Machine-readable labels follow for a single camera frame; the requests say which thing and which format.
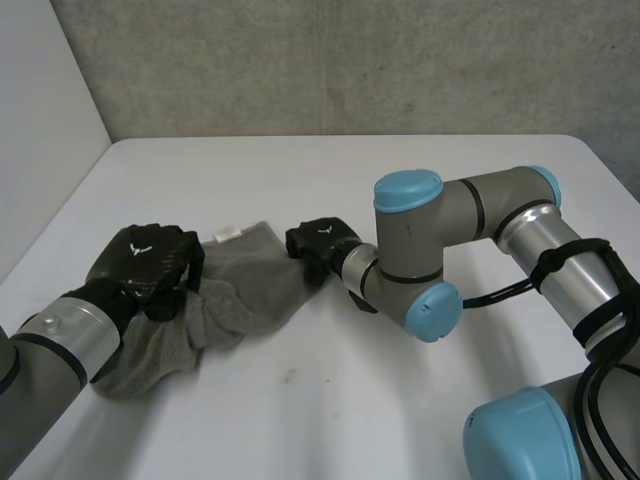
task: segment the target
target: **black cable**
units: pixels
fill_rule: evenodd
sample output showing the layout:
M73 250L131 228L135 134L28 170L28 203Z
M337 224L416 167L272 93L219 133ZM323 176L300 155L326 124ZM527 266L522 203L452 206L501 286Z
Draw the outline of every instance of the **black cable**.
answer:
M612 250L608 251L602 255L602 259L609 269L620 292L637 292L638 285L635 279L626 270L624 264L620 261L615 252ZM616 467L618 467L618 469L624 474L625 478L630 480L640 480L640 477L638 477L638 475L633 471L633 468L613 443L604 421L602 420L598 402L600 388L602 387L605 378L611 370L617 366L618 362L622 360L629 351L631 351L640 338L640 305L636 298L637 294L627 295L627 305L624 307L622 312L625 318L625 326L623 327L625 335L622 340L620 340L619 345L616 345L615 349L610 350L611 353L607 357L595 359L594 362L585 369L578 381L573 398L576 429L585 449L585 453L598 474L605 480L613 479L613 477L602 462L587 429L586 416L584 414L584 396L586 393L589 416L591 417L596 434L606 451L611 456ZM625 367L630 366L625 365L622 368L627 371L632 370L640 373L640 369L636 369L635 367L627 369Z
M640 377L640 368L634 367L632 365L627 365L625 363L619 363L616 365L620 370L624 370L625 372L630 373L631 375L635 375L636 377Z
M508 298L515 297L516 295L528 292L532 289L533 285L531 285L531 281L527 278L487 295L468 298L462 302L462 308L468 309L487 307L489 305L502 302L503 300L506 300Z
M638 339L640 339L640 305L637 300L638 284L613 250L609 250L607 253L603 254L602 258L605 265L609 268L618 290L620 292L636 292L636 294L626 295L627 305L623 309L622 313L625 318L624 330L627 334L620 341L621 345L619 345L618 348L610 354L604 365L595 374L587 392L587 406L589 408L589 415L594 429L616 466L620 469L625 478L629 480L640 480L638 474L634 472L631 465L629 465L622 453L620 453L613 442L613 439L609 435L600 414L598 401L600 389L607 375L615 368L618 362L620 362L631 351L638 342Z
M600 455L598 455L598 451L589 436L589 430L587 429L587 422L585 421L584 415L584 394L587 391L587 386L591 382L591 377L593 377L599 368L600 366L597 363L591 363L584 372L582 372L582 375L580 375L578 384L576 385L576 390L573 394L573 416L576 422L578 437L582 442L582 447L584 448L587 457L593 464L593 468L596 469L596 472L598 472L598 475L600 475L602 480L615 480L600 458Z

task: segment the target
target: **metal band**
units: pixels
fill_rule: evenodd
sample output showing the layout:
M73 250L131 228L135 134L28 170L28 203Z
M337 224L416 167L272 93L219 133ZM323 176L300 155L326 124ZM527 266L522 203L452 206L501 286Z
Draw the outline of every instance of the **metal band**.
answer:
M441 267L440 270L438 270L437 272L431 273L429 275L425 275L424 277L410 278L410 277L396 277L395 275L391 275L382 269L379 269L379 270L380 270L380 275L382 275L384 278L386 278L390 282L402 283L403 285L414 285L418 283L431 282L433 280L437 280L438 278L440 278L444 273L444 267Z
M500 235L502 235L502 231L507 227L507 225L509 225L509 223L511 223L511 220L516 218L522 212L529 210L532 207L537 207L538 205L544 205L544 204L553 205L549 200L533 200L531 202L527 202L524 205L521 205L520 207L516 208L513 212L511 212L509 215L504 217L502 222L500 222L500 224L498 225L498 228L496 228L496 231L493 234L493 240L496 243L498 243L498 239L500 238Z
M473 197L473 201L476 204L476 218L477 218L478 226L476 227L476 233L473 236L472 241L478 240L482 236L482 232L484 231L484 223L485 223L484 205L482 204L482 198L480 198L480 192L478 192L478 189L476 188L476 186L473 183L471 183L469 180L467 180L466 178L462 178L460 179L460 183L462 183L465 187L469 189L469 192Z
M11 369L7 372L2 380L0 380L0 395L7 391L7 389L11 386L13 381L18 376L18 372L20 371L20 354L18 349L13 347L16 352L16 356L13 359L13 365L11 365Z
M111 318L95 305L72 297L57 299L17 333L34 334L60 345L80 362L88 378L98 373L120 345Z
M82 366L82 363L80 363L80 360L59 343L35 333L16 333L11 339L14 341L34 343L52 351L71 367L71 370L73 370L78 377L81 389L87 384L87 372Z

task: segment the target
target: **gray sock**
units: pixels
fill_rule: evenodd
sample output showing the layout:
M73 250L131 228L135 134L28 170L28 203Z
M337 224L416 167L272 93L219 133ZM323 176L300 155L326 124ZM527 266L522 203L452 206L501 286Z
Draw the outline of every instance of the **gray sock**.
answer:
M206 257L200 291L166 323L134 318L114 370L93 384L111 399L137 397L173 372L193 370L198 351L231 348L246 335L280 328L313 293L302 262L286 251L266 223L223 243L202 245Z

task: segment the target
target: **black strap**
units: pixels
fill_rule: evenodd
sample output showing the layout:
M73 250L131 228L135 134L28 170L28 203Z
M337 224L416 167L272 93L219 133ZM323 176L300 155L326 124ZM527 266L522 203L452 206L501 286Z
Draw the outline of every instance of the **black strap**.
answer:
M550 273L560 270L564 262L569 258L588 252L604 252L610 249L608 241L601 238L583 238L567 242L558 248L545 250L538 257L538 264L535 266L529 278L534 288L540 292L540 285Z
M573 336L580 342L582 348L585 348L587 340L589 340L594 333L622 313L628 300L628 294L619 293L580 320L580 323L573 329Z

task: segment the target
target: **white table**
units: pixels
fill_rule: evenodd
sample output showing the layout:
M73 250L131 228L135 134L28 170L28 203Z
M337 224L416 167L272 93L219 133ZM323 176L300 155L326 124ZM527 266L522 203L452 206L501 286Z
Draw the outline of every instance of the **white table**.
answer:
M640 207L585 144L565 136L394 136L128 140L113 145L0 285L8 333L78 287L121 227L178 224L202 241L228 225L287 228L337 215L375 242L372 188L429 168L455 179L541 165L565 219L610 239L636 275ZM464 296L523 274L490 241L449 249ZM359 312L334 281L274 335L209 352L150 398L86 389L15 479L466 479L471 410L580 371L583 352L535 293L466 312L423 344Z

